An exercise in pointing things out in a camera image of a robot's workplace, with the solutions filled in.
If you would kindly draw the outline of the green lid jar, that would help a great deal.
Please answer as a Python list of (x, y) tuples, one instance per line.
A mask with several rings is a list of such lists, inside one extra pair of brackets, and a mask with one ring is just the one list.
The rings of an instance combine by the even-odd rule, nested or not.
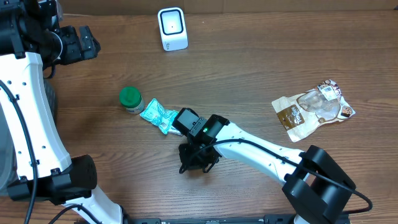
[(133, 87), (124, 87), (119, 93), (120, 104), (128, 113), (140, 114), (145, 109), (145, 102), (140, 91)]

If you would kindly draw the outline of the teal Kleenex tissue pack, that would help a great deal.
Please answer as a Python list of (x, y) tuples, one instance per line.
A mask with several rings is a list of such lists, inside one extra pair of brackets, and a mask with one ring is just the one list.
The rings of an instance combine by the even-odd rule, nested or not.
[(183, 136), (183, 134), (175, 127), (171, 126), (168, 130), (169, 134), (174, 134), (174, 135), (178, 135), (178, 136)]

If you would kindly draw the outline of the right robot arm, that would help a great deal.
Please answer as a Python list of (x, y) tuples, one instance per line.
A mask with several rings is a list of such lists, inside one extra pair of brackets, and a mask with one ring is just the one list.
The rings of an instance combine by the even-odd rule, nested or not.
[(183, 108), (173, 126), (187, 137), (179, 145), (179, 172), (209, 172), (220, 158), (233, 159), (272, 177), (296, 211), (294, 223), (337, 223), (356, 188), (343, 169), (322, 148), (307, 151), (273, 144), (245, 132), (228, 119), (200, 117)]

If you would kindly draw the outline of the teal crinkled snack packet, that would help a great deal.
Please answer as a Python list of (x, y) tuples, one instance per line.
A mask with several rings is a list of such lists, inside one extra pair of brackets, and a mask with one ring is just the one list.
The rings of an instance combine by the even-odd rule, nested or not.
[(154, 126), (157, 126), (163, 134), (168, 134), (168, 130), (173, 126), (174, 119), (178, 111), (165, 109), (156, 98), (153, 98), (140, 116)]

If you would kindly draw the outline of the beige plastic pouch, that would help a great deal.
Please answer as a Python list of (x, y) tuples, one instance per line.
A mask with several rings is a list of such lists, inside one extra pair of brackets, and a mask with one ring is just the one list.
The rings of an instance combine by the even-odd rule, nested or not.
[(305, 93), (282, 96), (272, 106), (292, 142), (305, 139), (320, 126), (342, 122), (356, 114), (333, 80), (325, 80)]

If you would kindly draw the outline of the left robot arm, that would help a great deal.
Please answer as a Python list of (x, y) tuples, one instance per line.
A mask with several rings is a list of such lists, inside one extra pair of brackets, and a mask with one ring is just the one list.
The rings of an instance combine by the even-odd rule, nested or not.
[(1, 108), (17, 167), (7, 192), (30, 205), (62, 205), (88, 223), (126, 223), (98, 186), (93, 159), (71, 157), (56, 129), (44, 70), (93, 59), (101, 48), (89, 27), (60, 27), (59, 18), (57, 1), (1, 2)]

